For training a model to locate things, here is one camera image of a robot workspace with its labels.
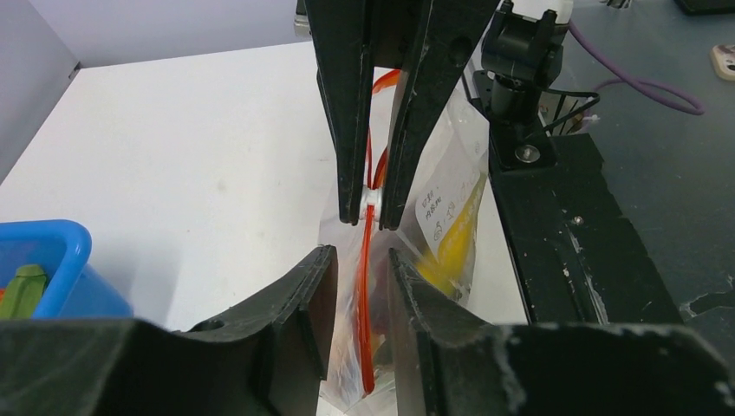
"clear plastic bag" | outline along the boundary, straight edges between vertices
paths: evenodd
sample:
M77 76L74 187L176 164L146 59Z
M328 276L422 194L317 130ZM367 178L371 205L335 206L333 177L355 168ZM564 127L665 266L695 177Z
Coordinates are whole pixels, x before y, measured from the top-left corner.
M378 160L387 143L393 92L390 88L373 98L373 160ZM340 222L336 184L333 186L319 233L320 244L337 248L340 264L335 330L322 397L343 412L390 414L395 406L387 338L389 248L403 251L427 281L459 304L466 304L472 287L477 213L487 183L487 134L483 116L463 93L455 91L421 155L399 229L377 231L375 225L370 231L366 287L369 340L363 335L362 343L358 338L360 325L365 323L361 319L366 316L359 319L357 310L362 307L359 268L366 224L364 220L357 226ZM371 374L361 369L361 351L364 361L372 361Z

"green object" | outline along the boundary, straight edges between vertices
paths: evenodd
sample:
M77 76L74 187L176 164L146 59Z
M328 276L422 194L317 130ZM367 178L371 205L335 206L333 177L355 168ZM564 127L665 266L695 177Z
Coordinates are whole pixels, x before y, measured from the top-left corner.
M49 278L38 264L26 264L16 270L16 276L5 288L0 302L0 319L30 318L41 301Z

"blue container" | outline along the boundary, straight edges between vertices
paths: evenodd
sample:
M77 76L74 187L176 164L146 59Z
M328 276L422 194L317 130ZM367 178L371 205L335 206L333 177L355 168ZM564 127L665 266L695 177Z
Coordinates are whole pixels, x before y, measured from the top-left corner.
M0 288L18 267L40 264L51 280L34 318L126 317L133 310L87 264L92 238L73 221L0 223Z

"white table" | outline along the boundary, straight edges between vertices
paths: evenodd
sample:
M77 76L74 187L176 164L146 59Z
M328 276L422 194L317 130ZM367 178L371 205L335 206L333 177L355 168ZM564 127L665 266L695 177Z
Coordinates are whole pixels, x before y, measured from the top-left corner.
M136 315L189 329L315 247L335 180L315 72L308 42L83 69L0 185L0 221L84 224ZM525 322L491 192L470 309Z

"white label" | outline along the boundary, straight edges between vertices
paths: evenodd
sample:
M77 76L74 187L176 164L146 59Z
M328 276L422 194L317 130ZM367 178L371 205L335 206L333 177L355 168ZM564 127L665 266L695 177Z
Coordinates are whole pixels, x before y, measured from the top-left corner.
M437 256L439 243L465 208L480 179L479 169L457 137L451 140L437 164L437 170L416 201L416 218L434 256Z

